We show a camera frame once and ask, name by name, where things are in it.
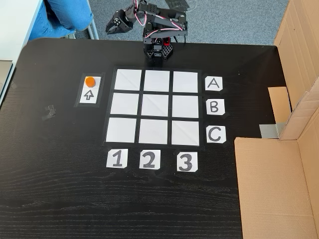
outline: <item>orange game piece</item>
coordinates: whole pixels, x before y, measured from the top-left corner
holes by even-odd
[[[89,77],[86,77],[85,78],[85,84],[88,86],[88,87],[93,87],[95,86],[95,80],[92,76],[89,76]]]

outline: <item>white paper square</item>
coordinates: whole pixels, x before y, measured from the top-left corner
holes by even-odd
[[[139,94],[114,93],[111,114],[136,115],[138,113]]]
[[[198,118],[198,96],[173,96],[172,116]]]
[[[224,99],[208,99],[206,101],[206,112],[208,115],[225,114],[225,102]]]
[[[205,90],[221,91],[223,89],[223,78],[219,76],[207,76],[205,78]]]
[[[177,155],[177,170],[196,172],[198,170],[197,152],[180,152]]]
[[[168,116],[168,96],[143,94],[143,116]]]
[[[126,168],[128,166],[128,149],[111,149],[106,161],[107,168]]]
[[[206,128],[207,143],[224,143],[226,142],[225,126],[210,125]]]
[[[136,119],[110,118],[106,142],[134,143]]]
[[[169,91],[169,71],[145,71],[144,91]]]
[[[83,88],[80,98],[82,104],[96,104],[98,99],[99,90]]]
[[[95,85],[93,87],[88,87],[85,83],[85,79],[87,77],[93,77],[94,80],[95,80]],[[100,84],[101,84],[101,77],[100,76],[86,76],[84,79],[84,85],[83,85],[83,88],[86,88],[86,89],[90,89],[90,90],[98,90],[100,88]]]
[[[116,73],[116,90],[139,91],[142,70],[118,69]]]
[[[160,168],[160,150],[143,150],[140,156],[140,168],[159,169]]]
[[[199,123],[196,121],[172,121],[171,143],[199,146]]]
[[[197,72],[174,71],[173,92],[197,93]]]
[[[139,143],[167,144],[167,120],[141,119]]]

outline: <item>dark wooden tabletop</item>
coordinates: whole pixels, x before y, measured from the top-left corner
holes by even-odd
[[[198,151],[198,171],[176,171],[175,149],[160,170],[106,168],[102,138],[114,67],[194,69],[222,76],[227,141]],[[74,107],[83,73],[105,72],[99,107]],[[235,137],[261,137],[275,123],[268,87],[285,80],[274,46],[174,44],[167,62],[149,62],[142,42],[40,39],[18,60],[0,110],[0,238],[242,238]],[[43,120],[54,105],[54,118]]]

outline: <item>person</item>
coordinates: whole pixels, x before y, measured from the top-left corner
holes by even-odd
[[[87,0],[43,0],[29,40],[74,35],[86,29],[92,19]]]

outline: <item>cardboard box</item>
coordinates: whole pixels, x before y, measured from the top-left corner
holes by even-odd
[[[290,0],[274,44],[288,90],[269,89],[279,139],[235,140],[243,238],[318,239],[319,0]]]

